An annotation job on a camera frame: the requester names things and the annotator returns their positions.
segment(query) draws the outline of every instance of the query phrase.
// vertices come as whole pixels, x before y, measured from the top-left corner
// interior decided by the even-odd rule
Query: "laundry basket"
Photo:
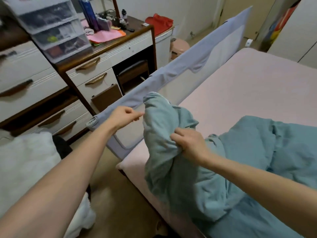
[[[164,67],[169,62],[172,32],[173,28],[170,28],[155,38],[156,63],[158,69]]]

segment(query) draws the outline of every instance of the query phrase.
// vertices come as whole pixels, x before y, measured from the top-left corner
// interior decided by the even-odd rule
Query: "beige door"
[[[253,6],[244,36],[255,39],[274,2],[275,0],[225,0],[219,25],[236,16],[244,9]]]

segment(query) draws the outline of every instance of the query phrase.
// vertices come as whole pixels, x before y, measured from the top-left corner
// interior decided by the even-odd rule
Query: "person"
[[[5,213],[0,219],[1,237],[63,237],[107,141],[143,114],[129,107],[117,107],[77,149]],[[183,147],[187,159],[234,183],[299,234],[317,237],[317,191],[213,154],[202,135],[192,129],[176,128],[171,139]]]

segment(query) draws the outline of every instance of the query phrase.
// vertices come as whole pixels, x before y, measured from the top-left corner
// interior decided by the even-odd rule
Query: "pink bed sheet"
[[[192,92],[180,106],[207,137],[228,131],[245,115],[317,126],[317,69],[244,48]],[[173,214],[147,188],[144,141],[120,163],[131,182],[183,238],[202,237],[188,217]]]

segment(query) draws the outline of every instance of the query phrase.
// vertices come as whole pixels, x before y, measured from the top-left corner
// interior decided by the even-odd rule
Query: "red cloth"
[[[161,33],[167,31],[173,26],[173,20],[169,19],[168,17],[163,17],[158,15],[157,13],[154,14],[153,17],[147,17],[145,22],[148,24],[152,24],[154,26],[154,35],[158,36]]]

